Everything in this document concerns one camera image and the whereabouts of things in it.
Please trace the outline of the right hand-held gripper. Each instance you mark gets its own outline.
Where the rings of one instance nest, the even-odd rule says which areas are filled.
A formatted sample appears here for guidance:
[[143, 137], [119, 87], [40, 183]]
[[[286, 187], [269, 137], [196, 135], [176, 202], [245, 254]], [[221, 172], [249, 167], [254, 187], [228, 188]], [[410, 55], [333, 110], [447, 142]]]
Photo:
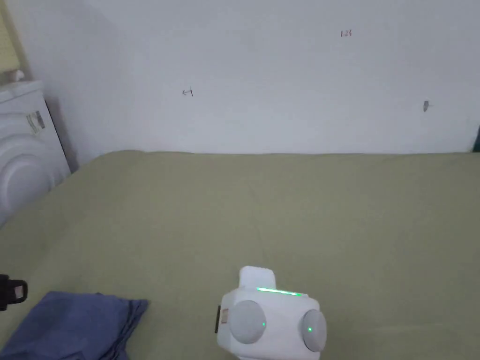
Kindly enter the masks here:
[[240, 360], [318, 360], [327, 322], [317, 300], [278, 289], [271, 269], [244, 266], [217, 308], [215, 333]]

